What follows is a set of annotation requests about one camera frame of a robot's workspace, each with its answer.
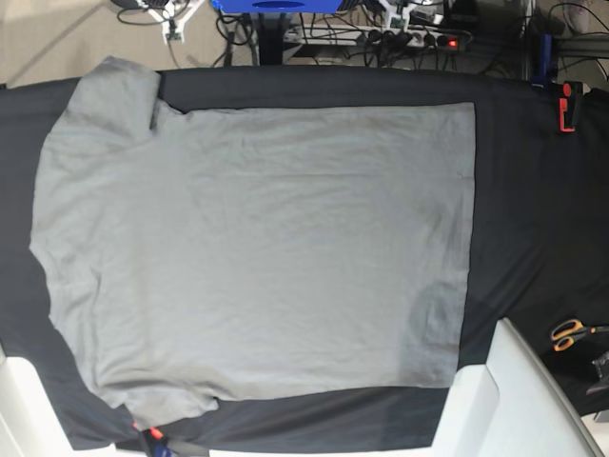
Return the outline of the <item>grey T-shirt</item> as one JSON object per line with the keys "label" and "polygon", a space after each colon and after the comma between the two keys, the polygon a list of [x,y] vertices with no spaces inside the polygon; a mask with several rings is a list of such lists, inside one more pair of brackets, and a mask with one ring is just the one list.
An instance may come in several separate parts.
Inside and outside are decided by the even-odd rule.
{"label": "grey T-shirt", "polygon": [[109,58],[48,134],[30,248],[87,388],[140,427],[222,401],[450,386],[470,103],[206,109]]}

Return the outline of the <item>white power strip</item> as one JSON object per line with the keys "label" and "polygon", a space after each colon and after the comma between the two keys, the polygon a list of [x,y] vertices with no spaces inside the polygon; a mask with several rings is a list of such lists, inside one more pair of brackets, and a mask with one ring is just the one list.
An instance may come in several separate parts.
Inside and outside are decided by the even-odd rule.
{"label": "white power strip", "polygon": [[465,30],[417,25],[405,30],[385,30],[368,26],[304,24],[292,26],[284,35],[284,43],[289,45],[355,47],[387,43],[415,50],[448,51],[462,51],[473,39]]}

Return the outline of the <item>blue plastic stand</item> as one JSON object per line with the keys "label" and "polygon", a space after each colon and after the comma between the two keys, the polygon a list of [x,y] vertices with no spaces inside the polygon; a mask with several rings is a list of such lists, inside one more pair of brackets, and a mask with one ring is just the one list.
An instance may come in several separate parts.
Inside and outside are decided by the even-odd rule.
{"label": "blue plastic stand", "polygon": [[238,13],[334,13],[342,0],[210,0],[210,5],[229,14]]}

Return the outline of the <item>orange black clamp bottom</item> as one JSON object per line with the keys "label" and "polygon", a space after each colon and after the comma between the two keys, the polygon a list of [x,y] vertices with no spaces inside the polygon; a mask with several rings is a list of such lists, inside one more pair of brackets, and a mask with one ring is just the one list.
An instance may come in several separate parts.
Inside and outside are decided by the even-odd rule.
{"label": "orange black clamp bottom", "polygon": [[140,429],[136,422],[132,427],[138,432],[138,439],[146,456],[152,457],[209,457],[210,451],[187,442],[170,439],[156,427]]}

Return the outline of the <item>white chair right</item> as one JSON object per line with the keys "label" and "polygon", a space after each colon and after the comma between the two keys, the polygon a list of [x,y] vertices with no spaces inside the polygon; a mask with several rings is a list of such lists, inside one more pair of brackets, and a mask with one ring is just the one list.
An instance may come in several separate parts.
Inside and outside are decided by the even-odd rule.
{"label": "white chair right", "polygon": [[601,456],[602,450],[519,331],[498,321],[487,360],[461,368],[432,456]]}

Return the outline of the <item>white chair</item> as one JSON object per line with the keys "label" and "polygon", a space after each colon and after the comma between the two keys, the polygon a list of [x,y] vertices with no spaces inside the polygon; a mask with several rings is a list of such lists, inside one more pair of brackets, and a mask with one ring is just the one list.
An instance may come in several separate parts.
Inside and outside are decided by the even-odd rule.
{"label": "white chair", "polygon": [[1,355],[1,454],[73,454],[33,364],[6,354]]}
{"label": "white chair", "polygon": [[519,331],[498,321],[487,360],[461,368],[432,456],[601,456],[602,450]]}

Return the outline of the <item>red black clamp right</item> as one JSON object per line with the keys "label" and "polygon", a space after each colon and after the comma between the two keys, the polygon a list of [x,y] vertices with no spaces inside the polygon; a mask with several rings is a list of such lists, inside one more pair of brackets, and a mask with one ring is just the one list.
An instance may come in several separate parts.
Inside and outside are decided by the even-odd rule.
{"label": "red black clamp right", "polygon": [[562,95],[559,99],[560,131],[571,133],[576,130],[580,119],[583,95],[583,84],[581,82],[565,81],[562,84]]}

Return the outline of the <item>white chair left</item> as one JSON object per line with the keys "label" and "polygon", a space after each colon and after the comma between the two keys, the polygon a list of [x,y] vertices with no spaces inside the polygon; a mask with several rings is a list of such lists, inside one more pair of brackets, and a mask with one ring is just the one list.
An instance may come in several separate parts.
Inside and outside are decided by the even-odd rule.
{"label": "white chair left", "polygon": [[1,454],[73,454],[33,364],[6,354],[1,355]]}

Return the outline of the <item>orange handled scissors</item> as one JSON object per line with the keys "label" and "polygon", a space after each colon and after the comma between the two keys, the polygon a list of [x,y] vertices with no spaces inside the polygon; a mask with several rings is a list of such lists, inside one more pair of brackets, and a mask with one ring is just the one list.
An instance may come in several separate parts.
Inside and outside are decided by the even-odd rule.
{"label": "orange handled scissors", "polygon": [[569,319],[550,332],[550,340],[555,352],[563,352],[584,338],[607,332],[607,325],[586,326],[579,319]]}

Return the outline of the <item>black metal bracket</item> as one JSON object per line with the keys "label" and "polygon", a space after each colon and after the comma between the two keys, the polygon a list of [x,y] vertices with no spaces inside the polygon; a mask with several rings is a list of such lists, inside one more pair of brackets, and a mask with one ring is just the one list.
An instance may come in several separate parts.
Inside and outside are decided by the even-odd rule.
{"label": "black metal bracket", "polygon": [[609,386],[609,353],[603,353],[599,358],[592,362],[595,368],[596,374],[599,379],[586,390],[587,395],[595,394],[608,389]]}

